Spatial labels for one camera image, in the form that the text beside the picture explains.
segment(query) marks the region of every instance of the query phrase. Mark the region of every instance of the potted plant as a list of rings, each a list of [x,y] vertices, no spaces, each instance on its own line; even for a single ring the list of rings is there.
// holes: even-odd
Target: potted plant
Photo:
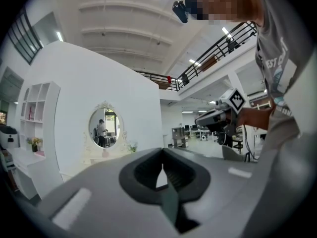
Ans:
[[[28,138],[26,142],[32,145],[32,151],[35,153],[38,151],[38,144],[42,144],[43,140],[37,137]]]
[[[130,144],[128,144],[128,149],[131,153],[135,153],[137,151],[137,148],[138,148],[137,142],[130,142]]]

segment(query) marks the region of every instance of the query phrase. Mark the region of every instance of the white shelf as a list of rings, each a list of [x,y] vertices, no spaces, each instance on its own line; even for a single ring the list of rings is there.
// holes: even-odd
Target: white shelf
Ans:
[[[19,140],[20,148],[11,150],[14,164],[20,165],[17,177],[20,180],[20,190],[33,184],[41,198],[63,183],[56,159],[54,133],[54,118],[60,87],[54,82],[46,82],[30,86],[25,93],[25,101],[19,103],[22,108]],[[33,153],[27,138],[37,137],[43,140],[40,152]]]
[[[26,104],[26,109],[25,109],[25,120],[34,120],[35,110],[36,110],[36,102],[28,102]]]
[[[25,121],[20,121],[20,134],[24,134]]]
[[[24,95],[24,101],[26,101],[28,99],[28,95],[29,95],[29,91],[30,91],[30,88],[28,88],[25,92],[25,95]]]
[[[26,106],[26,103],[23,102],[22,103],[22,110],[21,110],[21,116],[24,117],[24,114],[25,114],[25,106]]]
[[[40,94],[38,97],[39,100],[46,99],[46,95],[48,94],[49,88],[50,88],[50,83],[46,83],[46,84],[42,85],[41,90],[40,90]]]
[[[36,104],[36,110],[35,110],[35,121],[41,121],[43,120],[43,112],[44,112],[44,104],[45,102],[38,102]]]
[[[26,149],[26,138],[25,135],[20,134],[20,147]]]
[[[30,94],[28,96],[28,102],[33,102],[38,100],[40,89],[41,89],[41,84],[32,85]]]

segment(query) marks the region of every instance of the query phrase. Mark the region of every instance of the person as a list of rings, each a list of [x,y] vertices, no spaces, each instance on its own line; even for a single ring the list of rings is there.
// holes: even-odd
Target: person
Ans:
[[[240,45],[233,38],[230,38],[230,37],[227,37],[226,43],[228,44],[229,53],[233,52],[235,49],[240,47]]]
[[[197,14],[192,15],[197,19],[250,21],[256,25],[256,63],[264,76],[272,107],[243,108],[237,125],[267,130],[262,151],[278,149],[297,137],[298,126],[283,97],[313,55],[314,42],[292,5],[287,0],[188,0],[188,3],[196,6]]]
[[[105,146],[105,137],[104,137],[104,132],[107,130],[104,127],[104,120],[100,119],[99,124],[97,125],[97,131],[98,131],[98,145],[101,147]]]

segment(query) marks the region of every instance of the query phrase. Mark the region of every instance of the white curved wall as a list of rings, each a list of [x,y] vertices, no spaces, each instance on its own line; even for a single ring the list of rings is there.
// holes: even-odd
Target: white curved wall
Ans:
[[[36,56],[25,77],[19,102],[29,85],[48,81],[60,87],[54,134],[61,171],[80,161],[89,115],[104,101],[121,115],[127,141],[138,142],[138,150],[163,146],[158,85],[133,70],[58,41],[45,46]]]

